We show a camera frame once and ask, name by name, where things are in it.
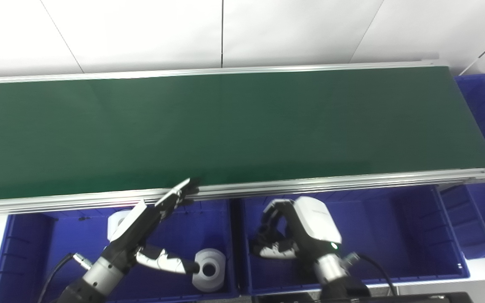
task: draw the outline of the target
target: robotic hand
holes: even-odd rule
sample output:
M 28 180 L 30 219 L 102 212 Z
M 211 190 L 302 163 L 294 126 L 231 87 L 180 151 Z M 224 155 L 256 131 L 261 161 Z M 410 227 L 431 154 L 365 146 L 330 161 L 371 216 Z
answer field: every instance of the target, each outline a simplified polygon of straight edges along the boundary
M 83 277 L 65 288 L 57 303 L 104 302 L 136 263 L 179 274 L 198 273 L 198 263 L 183 260 L 159 247 L 145 246 L 156 226 L 178 206 L 192 203 L 185 196 L 197 192 L 197 181 L 189 178 L 171 189 L 154 207 L 147 207 L 143 201 L 138 203 L 115 230 L 100 258 Z
M 287 222 L 285 235 L 277 230 L 281 217 Z M 295 201 L 275 199 L 267 205 L 252 249 L 263 258 L 297 258 L 311 264 L 322 287 L 321 300 L 369 297 L 365 284 L 346 270 L 351 259 L 338 256 L 341 245 L 342 236 L 325 204 L 302 196 Z

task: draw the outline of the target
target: white cylindrical object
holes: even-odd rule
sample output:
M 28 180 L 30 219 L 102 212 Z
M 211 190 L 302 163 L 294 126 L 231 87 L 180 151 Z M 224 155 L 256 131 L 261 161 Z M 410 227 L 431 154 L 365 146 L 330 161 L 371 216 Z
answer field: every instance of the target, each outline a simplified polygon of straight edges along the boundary
M 131 209 L 120 210 L 117 211 L 117 213 L 112 213 L 108 217 L 108 240 L 112 240 L 112 236 L 115 233 L 115 230 L 117 229 L 117 227 L 119 227 L 119 224 L 121 224 L 121 222 L 123 222 L 123 220 L 127 217 L 130 211 Z
M 202 292 L 215 292 L 224 285 L 226 256 L 216 249 L 203 249 L 196 253 L 200 272 L 192 276 L 192 284 Z

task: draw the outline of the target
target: metal rail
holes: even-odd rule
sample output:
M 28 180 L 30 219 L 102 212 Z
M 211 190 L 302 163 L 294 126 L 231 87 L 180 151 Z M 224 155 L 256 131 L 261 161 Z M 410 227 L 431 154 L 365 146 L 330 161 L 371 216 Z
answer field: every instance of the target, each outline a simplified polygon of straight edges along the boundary
M 429 170 L 200 186 L 200 193 L 195 194 L 192 198 L 202 201 L 272 194 L 301 194 L 332 190 L 481 182 L 485 182 L 485 168 Z M 146 203 L 154 203 L 168 190 L 168 188 L 159 188 L 0 199 L 0 215 L 125 207 L 134 205 L 141 200 L 145 200 Z

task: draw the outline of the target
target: silver metal joint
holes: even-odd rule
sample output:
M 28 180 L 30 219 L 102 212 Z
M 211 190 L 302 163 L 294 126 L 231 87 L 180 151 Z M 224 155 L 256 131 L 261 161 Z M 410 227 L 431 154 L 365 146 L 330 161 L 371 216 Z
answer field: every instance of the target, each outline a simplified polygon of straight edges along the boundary
M 91 266 L 93 266 L 93 263 L 89 261 L 86 257 L 83 257 L 83 255 L 79 253 L 75 253 L 72 258 L 85 270 L 90 270 Z
M 340 266 L 342 266 L 343 269 L 348 270 L 349 267 L 352 267 L 359 260 L 360 257 L 356 253 L 352 252 L 342 259 Z
M 335 254 L 329 253 L 320 257 L 314 264 L 314 272 L 321 285 L 347 276 L 347 272 L 341 266 L 342 260 Z

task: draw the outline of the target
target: cable connector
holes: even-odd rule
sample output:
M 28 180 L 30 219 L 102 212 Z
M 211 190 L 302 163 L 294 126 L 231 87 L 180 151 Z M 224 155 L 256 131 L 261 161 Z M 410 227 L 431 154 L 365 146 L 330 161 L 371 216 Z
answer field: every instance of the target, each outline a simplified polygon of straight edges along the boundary
M 343 269 L 348 270 L 349 267 L 352 267 L 359 260 L 360 257 L 357 255 L 357 253 L 352 252 L 342 259 L 342 261 L 340 262 L 340 266 L 342 266 Z
M 83 257 L 83 255 L 79 253 L 73 254 L 72 258 L 85 270 L 90 270 L 91 266 L 93 266 L 93 263 L 91 263 L 91 261 L 89 261 L 86 257 Z

